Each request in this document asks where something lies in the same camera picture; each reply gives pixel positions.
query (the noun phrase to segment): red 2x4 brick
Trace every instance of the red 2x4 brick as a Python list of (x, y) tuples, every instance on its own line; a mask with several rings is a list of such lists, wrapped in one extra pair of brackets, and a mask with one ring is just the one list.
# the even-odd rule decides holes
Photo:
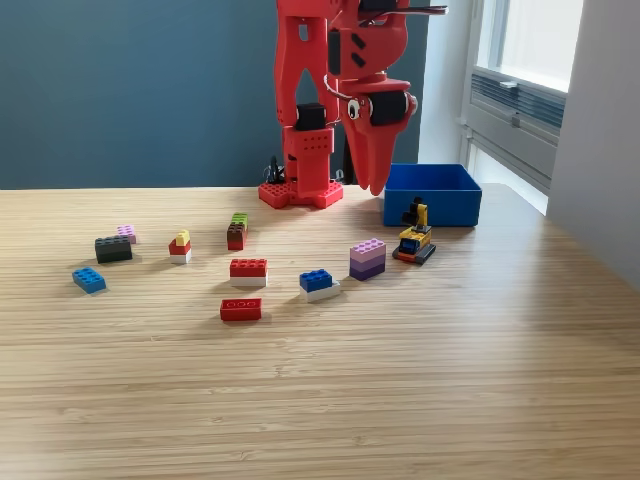
[(264, 258), (234, 258), (229, 266), (231, 277), (265, 277), (267, 261)]
[(223, 322), (260, 320), (262, 317), (261, 298), (234, 298), (220, 304), (220, 319)]

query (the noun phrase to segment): pink lego brick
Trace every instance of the pink lego brick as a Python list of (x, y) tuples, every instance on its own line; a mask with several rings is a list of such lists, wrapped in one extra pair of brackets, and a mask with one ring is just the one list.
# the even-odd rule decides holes
[(129, 237), (129, 243), (132, 245), (136, 243), (136, 231), (133, 229), (133, 225), (120, 225), (118, 227), (118, 235)]
[(372, 238), (366, 242), (359, 243), (351, 247), (351, 258), (357, 262), (363, 263), (368, 260), (377, 258), (387, 254), (387, 245), (377, 238)]

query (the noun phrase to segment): stacked lego bricks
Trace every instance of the stacked lego bricks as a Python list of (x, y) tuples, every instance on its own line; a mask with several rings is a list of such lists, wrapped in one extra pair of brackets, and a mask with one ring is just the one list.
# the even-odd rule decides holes
[(98, 263), (119, 262), (133, 258), (131, 242), (127, 235), (96, 238), (95, 249)]
[(300, 296), (306, 302), (334, 297), (340, 293), (340, 283), (326, 270), (314, 270), (300, 275)]
[(382, 240), (372, 238), (351, 247), (349, 276), (361, 282), (384, 272), (387, 246)]
[(169, 261), (185, 265), (191, 261), (191, 237), (188, 230), (181, 230), (169, 244)]
[(267, 261), (263, 258), (231, 260), (229, 281), (234, 287), (266, 287), (268, 276)]
[(227, 229), (227, 248), (229, 250), (244, 250), (248, 231), (249, 216), (246, 213), (234, 213)]

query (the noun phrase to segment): lavender brick stack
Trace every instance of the lavender brick stack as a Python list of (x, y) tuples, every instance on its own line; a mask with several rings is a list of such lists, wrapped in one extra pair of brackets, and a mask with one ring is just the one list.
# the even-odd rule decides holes
[(377, 238), (351, 247), (349, 276), (363, 282), (384, 272), (386, 255), (387, 246)]

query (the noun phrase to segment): lego vehicle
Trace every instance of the lego vehicle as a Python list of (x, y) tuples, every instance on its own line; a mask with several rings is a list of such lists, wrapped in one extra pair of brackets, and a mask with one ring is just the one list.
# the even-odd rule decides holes
[(431, 244), (431, 227), (427, 225), (428, 208), (420, 197), (413, 199), (409, 211), (402, 214), (402, 222), (411, 225), (400, 234), (400, 245), (393, 251), (393, 258), (407, 263), (423, 265), (436, 246)]

